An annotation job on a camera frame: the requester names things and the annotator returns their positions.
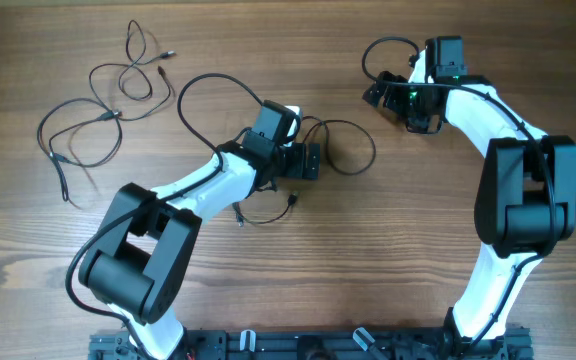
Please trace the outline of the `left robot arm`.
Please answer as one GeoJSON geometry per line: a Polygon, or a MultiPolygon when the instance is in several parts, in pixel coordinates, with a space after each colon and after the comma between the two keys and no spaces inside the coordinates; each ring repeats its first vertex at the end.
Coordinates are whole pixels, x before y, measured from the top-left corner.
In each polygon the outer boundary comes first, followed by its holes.
{"type": "Polygon", "coordinates": [[[295,144],[302,111],[263,101],[254,126],[215,147],[211,160],[169,185],[123,186],[98,232],[74,260],[79,282],[106,304],[103,315],[126,331],[114,359],[180,355],[186,330],[171,308],[200,227],[279,177],[300,177],[305,151],[295,144]]]}

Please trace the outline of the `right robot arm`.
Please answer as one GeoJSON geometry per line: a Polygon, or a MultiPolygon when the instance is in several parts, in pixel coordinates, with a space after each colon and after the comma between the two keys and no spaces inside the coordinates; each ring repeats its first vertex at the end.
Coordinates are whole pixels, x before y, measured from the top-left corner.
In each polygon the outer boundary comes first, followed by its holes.
{"type": "Polygon", "coordinates": [[[474,206],[482,242],[469,283],[449,312],[459,339],[493,340],[530,273],[576,225],[576,144],[524,121],[482,75],[469,73],[459,36],[415,48],[410,76],[370,74],[364,99],[400,116],[409,132],[430,120],[459,129],[484,158],[474,206]]]}

